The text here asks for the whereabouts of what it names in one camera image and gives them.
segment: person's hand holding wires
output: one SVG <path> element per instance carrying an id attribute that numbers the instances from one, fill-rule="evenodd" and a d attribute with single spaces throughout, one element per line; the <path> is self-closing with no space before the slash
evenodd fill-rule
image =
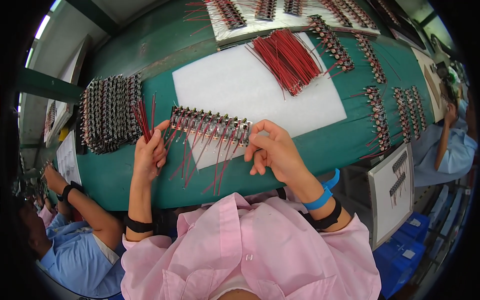
<path id="1" fill-rule="evenodd" d="M 167 150 L 162 138 L 162 131 L 168 128 L 170 120 L 161 122 L 154 128 L 152 138 L 148 143 L 142 136 L 135 146 L 135 162 L 133 177 L 148 185 L 157 176 L 157 168 L 163 167 L 167 160 Z"/>
<path id="2" fill-rule="evenodd" d="M 47 163 L 45 166 L 45 172 L 42 177 L 47 181 L 48 188 L 58 195 L 61 195 L 63 189 L 68 185 L 65 178 L 55 170 L 51 163 Z"/>
<path id="3" fill-rule="evenodd" d="M 265 130 L 268 136 L 258 133 Z M 310 173 L 288 132 L 269 120 L 262 120 L 252 127 L 250 142 L 245 150 L 245 161 L 253 157 L 251 175 L 265 174 L 270 167 L 280 182 L 293 184 L 303 174 Z"/>

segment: black hair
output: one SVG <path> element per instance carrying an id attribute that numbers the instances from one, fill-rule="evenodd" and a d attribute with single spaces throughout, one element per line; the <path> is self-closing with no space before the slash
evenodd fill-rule
<path id="1" fill-rule="evenodd" d="M 30 239 L 30 229 L 28 226 L 23 222 L 22 218 L 20 217 L 20 210 L 28 205 L 28 202 L 21 197 L 17 197 L 15 195 L 12 196 L 12 206 L 14 210 L 13 214 L 13 222 L 14 227 L 16 228 L 18 237 L 20 238 L 21 243 L 27 249 L 30 249 L 29 253 L 32 255 L 32 259 L 38 259 L 38 253 L 30 247 L 28 244 L 28 240 Z"/>

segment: blue storage crate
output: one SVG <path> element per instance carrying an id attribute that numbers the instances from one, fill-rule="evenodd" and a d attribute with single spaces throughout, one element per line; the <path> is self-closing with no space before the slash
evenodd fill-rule
<path id="1" fill-rule="evenodd" d="M 423 244 L 427 236 L 430 218 L 420 213 L 413 212 L 412 215 L 400 227 L 400 231 L 409 237 L 414 238 L 417 242 Z"/>
<path id="2" fill-rule="evenodd" d="M 424 245 L 399 230 L 373 252 L 386 299 L 410 280 L 424 252 Z"/>

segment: green workbench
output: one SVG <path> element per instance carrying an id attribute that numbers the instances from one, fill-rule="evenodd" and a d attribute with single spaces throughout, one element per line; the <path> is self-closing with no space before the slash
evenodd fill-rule
<path id="1" fill-rule="evenodd" d="M 148 98 L 156 92 L 155 120 L 158 122 L 169 119 L 171 107 L 177 100 L 172 72 L 217 51 L 211 28 L 190 36 L 191 33 L 208 25 L 209 21 L 183 22 L 182 17 L 186 14 L 183 11 L 187 10 L 185 3 L 187 1 L 168 2 L 135 21 L 125 28 L 120 36 L 113 38 L 99 50 L 89 69 L 89 78 L 118 73 L 129 75 L 142 70 L 145 78 L 143 82 L 145 97 Z M 373 16 L 374 12 L 368 8 L 364 6 L 367 13 Z M 374 17 L 374 21 L 382 30 L 382 34 L 389 33 L 380 25 L 378 18 Z M 350 34 L 339 36 L 355 63 L 353 71 L 332 78 L 347 118 L 294 138 L 305 165 L 316 176 L 334 168 L 350 165 L 358 161 L 359 157 L 375 151 L 370 152 L 370 147 L 365 146 L 374 138 L 371 132 L 374 129 L 373 123 L 367 116 L 372 111 L 367 106 L 366 97 L 349 96 L 361 93 L 367 85 L 377 85 L 380 89 L 385 89 L 385 84 L 377 84 L 373 79 L 372 69 L 366 61 L 363 61 L 365 59 L 363 52 L 358 50 L 355 38 Z M 312 36 L 314 45 L 318 43 L 317 41 Z M 411 49 L 402 42 L 384 36 L 378 38 L 373 46 L 388 60 L 400 77 L 400 79 L 397 77 L 382 55 L 377 55 L 388 79 L 384 106 L 389 115 L 391 135 L 401 131 L 396 124 L 399 116 L 393 114 L 397 110 L 391 89 L 394 86 L 411 88 L 412 85 L 416 85 L 422 99 L 425 100 L 423 107 L 427 123 L 433 123 L 427 85 Z M 327 67 L 335 63 L 333 58 L 326 55 L 322 56 L 322 59 Z M 401 141 L 402 139 L 398 138 L 394 144 Z M 77 156 L 82 184 L 89 195 L 106 210 L 128 209 L 134 149 L 134 146 L 126 145 L 110 154 L 97 156 L 89 152 Z M 213 182 L 215 166 L 201 169 L 200 173 L 195 172 L 188 188 L 184 189 L 184 180 L 180 175 L 169 181 L 169 177 L 182 159 L 183 145 L 174 143 L 169 151 L 167 164 L 153 182 L 154 206 L 166 208 L 202 204 L 217 201 L 233 192 L 249 195 L 283 185 L 275 179 L 271 171 L 263 176 L 249 175 L 252 162 L 245 163 L 241 156 L 233 159 L 225 171 L 220 196 L 213 196 L 212 189 L 202 194 L 202 191 Z"/>

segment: blue anti-static wrist strap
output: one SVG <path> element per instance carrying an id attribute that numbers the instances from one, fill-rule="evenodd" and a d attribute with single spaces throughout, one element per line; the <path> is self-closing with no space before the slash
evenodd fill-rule
<path id="1" fill-rule="evenodd" d="M 339 179 L 340 179 L 340 171 L 336 168 L 335 175 L 333 176 L 332 179 L 330 179 L 327 182 L 321 182 L 325 192 L 320 196 L 320 198 L 310 203 L 304 203 L 303 205 L 308 210 L 315 210 L 324 206 L 325 203 L 327 203 L 328 199 L 330 199 L 330 197 L 333 195 L 330 189 L 333 188 L 338 183 Z"/>

